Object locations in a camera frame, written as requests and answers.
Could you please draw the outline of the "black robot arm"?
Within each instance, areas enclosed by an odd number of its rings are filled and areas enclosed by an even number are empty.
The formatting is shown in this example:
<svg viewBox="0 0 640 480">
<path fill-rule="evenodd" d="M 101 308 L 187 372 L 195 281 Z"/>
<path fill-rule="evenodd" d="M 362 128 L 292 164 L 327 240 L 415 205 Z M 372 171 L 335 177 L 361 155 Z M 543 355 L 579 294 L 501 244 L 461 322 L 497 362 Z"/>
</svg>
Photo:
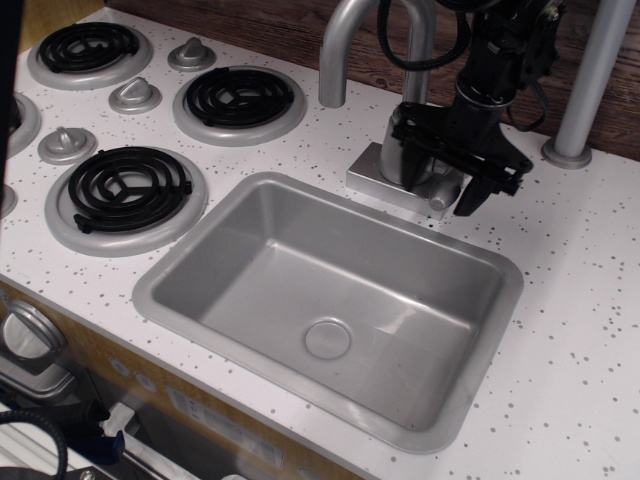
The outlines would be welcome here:
<svg viewBox="0 0 640 480">
<path fill-rule="evenodd" d="M 429 60 L 397 57 L 387 39 L 390 4 L 377 14 L 380 47 L 408 73 L 427 72 L 461 55 L 466 63 L 455 81 L 448 107 L 403 102 L 392 118 L 398 141 L 397 168 L 382 173 L 405 191 L 422 194 L 435 212 L 448 207 L 457 216 L 474 213 L 492 194 L 514 195 L 532 162 L 503 135 L 502 116 L 512 114 L 517 94 L 531 89 L 541 109 L 548 108 L 539 84 L 559 55 L 555 47 L 562 1 L 446 1 L 457 21 L 454 47 Z"/>
</svg>

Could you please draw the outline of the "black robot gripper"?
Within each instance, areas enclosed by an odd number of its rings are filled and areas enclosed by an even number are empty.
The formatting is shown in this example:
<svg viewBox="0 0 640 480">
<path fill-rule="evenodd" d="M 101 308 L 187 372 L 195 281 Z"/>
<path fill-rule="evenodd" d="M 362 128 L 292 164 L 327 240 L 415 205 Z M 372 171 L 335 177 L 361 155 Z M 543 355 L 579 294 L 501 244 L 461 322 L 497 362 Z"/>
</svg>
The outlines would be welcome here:
<svg viewBox="0 0 640 480">
<path fill-rule="evenodd" d="M 402 147 L 401 186 L 422 183 L 433 157 L 469 177 L 455 216 L 471 216 L 492 194 L 515 195 L 533 164 L 506 139 L 500 116 L 460 99 L 449 107 L 401 103 L 392 130 Z"/>
</svg>

